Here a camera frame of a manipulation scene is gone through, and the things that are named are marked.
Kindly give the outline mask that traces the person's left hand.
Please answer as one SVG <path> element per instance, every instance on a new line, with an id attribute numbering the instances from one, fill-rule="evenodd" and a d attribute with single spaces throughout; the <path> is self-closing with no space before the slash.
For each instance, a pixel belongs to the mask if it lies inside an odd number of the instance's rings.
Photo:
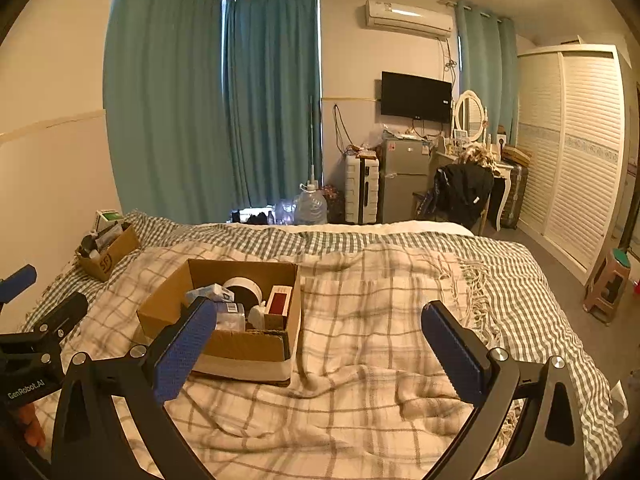
<path id="1" fill-rule="evenodd" d="M 32 403 L 25 404 L 13 410 L 11 414 L 17 422 L 18 428 L 21 429 L 26 443 L 32 448 L 44 448 L 46 436 L 37 417 L 35 405 Z"/>

